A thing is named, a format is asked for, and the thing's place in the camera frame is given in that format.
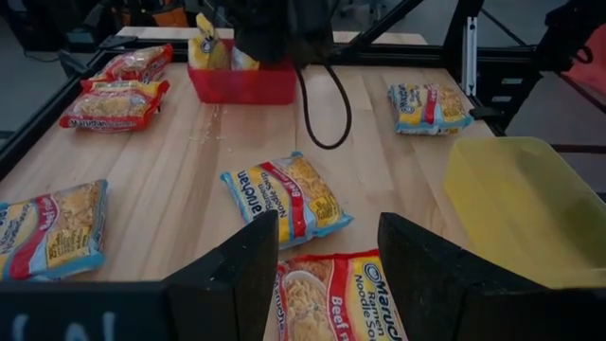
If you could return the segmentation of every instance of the ramen noodle package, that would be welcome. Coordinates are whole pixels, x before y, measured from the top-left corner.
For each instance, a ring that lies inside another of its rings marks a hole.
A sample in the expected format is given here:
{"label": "ramen noodle package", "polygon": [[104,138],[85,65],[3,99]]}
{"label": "ramen noodle package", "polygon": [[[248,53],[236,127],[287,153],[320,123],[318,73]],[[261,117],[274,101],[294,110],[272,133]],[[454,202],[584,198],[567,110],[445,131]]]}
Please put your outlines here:
{"label": "ramen noodle package", "polygon": [[274,299],[280,341],[406,339],[379,250],[280,262]]}
{"label": "ramen noodle package", "polygon": [[247,223],[266,210],[277,210],[282,249],[324,237],[352,220],[299,152],[248,170],[224,172],[221,179]]}
{"label": "ramen noodle package", "polygon": [[443,85],[391,85],[388,96],[394,109],[397,133],[455,134],[473,121],[463,109],[458,94]]}
{"label": "ramen noodle package", "polygon": [[98,132],[145,129],[169,89],[168,81],[83,81],[82,94],[63,112],[59,125]]}
{"label": "ramen noodle package", "polygon": [[0,204],[0,279],[55,280],[99,268],[107,181]]}
{"label": "ramen noodle package", "polygon": [[200,35],[187,41],[189,66],[193,69],[227,70],[229,53],[225,44],[206,17],[200,13],[196,16]]}
{"label": "ramen noodle package", "polygon": [[90,81],[155,81],[172,59],[172,45],[147,47],[115,56]]}

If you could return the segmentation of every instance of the floor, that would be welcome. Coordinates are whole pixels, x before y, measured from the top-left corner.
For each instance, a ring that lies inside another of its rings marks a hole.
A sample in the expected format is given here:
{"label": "floor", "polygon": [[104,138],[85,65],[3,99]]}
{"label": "floor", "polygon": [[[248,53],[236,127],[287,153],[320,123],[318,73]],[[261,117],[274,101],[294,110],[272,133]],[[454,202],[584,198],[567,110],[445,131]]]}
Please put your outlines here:
{"label": "floor", "polygon": [[[400,0],[383,0],[391,9]],[[526,44],[537,44],[544,32],[544,15],[565,0],[486,0],[483,9],[498,19]],[[367,0],[355,0],[359,8],[346,18],[335,15],[335,30],[364,30],[370,26]],[[456,0],[425,0],[391,31],[420,33],[432,45],[445,37]],[[511,46],[517,43],[484,13],[478,17],[478,44]],[[0,133],[18,129],[59,86],[65,75],[58,63],[42,63],[26,57],[4,21],[0,20]],[[52,59],[52,53],[34,54]],[[511,122],[508,135],[532,135],[550,143],[606,145],[606,115],[583,99],[554,74],[546,73],[520,113]],[[565,154],[564,158],[596,191],[606,192],[606,155]]]}

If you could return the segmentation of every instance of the wooden table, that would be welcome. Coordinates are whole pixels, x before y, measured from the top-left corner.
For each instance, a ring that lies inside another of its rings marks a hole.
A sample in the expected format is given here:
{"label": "wooden table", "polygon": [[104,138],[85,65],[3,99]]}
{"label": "wooden table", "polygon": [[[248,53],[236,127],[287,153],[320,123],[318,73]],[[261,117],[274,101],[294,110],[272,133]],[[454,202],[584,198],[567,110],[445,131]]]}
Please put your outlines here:
{"label": "wooden table", "polygon": [[[126,27],[142,38],[189,38],[196,28]],[[229,37],[231,30],[220,34]],[[335,32],[346,42],[355,32]],[[386,33],[382,43],[424,44],[418,34]],[[94,134],[50,128],[0,182],[0,198],[14,202],[98,178],[110,183],[105,229],[107,262],[78,278],[163,278],[219,245],[244,222],[219,174],[302,151],[355,220],[343,230],[285,250],[280,257],[355,252],[377,247],[379,214],[391,211],[463,247],[466,233],[442,187],[448,155],[461,136],[491,136],[475,122],[460,135],[396,135],[387,84],[438,82],[457,88],[442,69],[334,68],[353,114],[346,143],[317,148],[307,135],[301,100],[289,106],[205,105],[186,65],[171,65],[163,111],[139,133]],[[345,127],[345,108],[321,67],[304,72],[312,126],[331,143]],[[467,109],[471,104],[461,93]],[[270,312],[267,339],[276,338]]]}

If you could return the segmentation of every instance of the yellow package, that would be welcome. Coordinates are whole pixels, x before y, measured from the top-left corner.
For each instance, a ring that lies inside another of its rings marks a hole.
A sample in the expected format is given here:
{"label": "yellow package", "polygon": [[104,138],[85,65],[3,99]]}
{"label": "yellow package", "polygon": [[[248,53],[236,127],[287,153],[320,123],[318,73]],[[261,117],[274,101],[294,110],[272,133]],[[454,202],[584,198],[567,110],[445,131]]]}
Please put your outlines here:
{"label": "yellow package", "polygon": [[279,217],[280,248],[324,237],[352,218],[299,152],[248,170],[221,174],[247,223],[270,209]]}
{"label": "yellow package", "polygon": [[460,132],[473,118],[465,112],[455,90],[439,84],[389,86],[396,132],[446,135]]}
{"label": "yellow package", "polygon": [[237,47],[231,49],[231,69],[232,70],[258,70],[260,63],[252,59],[246,53],[240,51]]}
{"label": "yellow package", "polygon": [[201,34],[187,41],[189,66],[205,70],[229,69],[227,47],[215,28],[202,13],[196,16],[196,23]]}
{"label": "yellow package", "polygon": [[279,340],[404,340],[379,250],[281,261],[274,286]]}
{"label": "yellow package", "polygon": [[0,279],[56,280],[99,268],[107,181],[0,203]]}

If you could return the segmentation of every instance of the yellow plastic bin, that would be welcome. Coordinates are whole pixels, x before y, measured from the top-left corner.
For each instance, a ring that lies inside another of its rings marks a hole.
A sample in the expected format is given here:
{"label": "yellow plastic bin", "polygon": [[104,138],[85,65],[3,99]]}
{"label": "yellow plastic bin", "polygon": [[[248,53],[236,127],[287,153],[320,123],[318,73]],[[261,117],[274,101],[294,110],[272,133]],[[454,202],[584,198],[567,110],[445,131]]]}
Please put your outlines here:
{"label": "yellow plastic bin", "polygon": [[444,188],[480,257],[550,288],[606,286],[606,206],[547,143],[460,138]]}

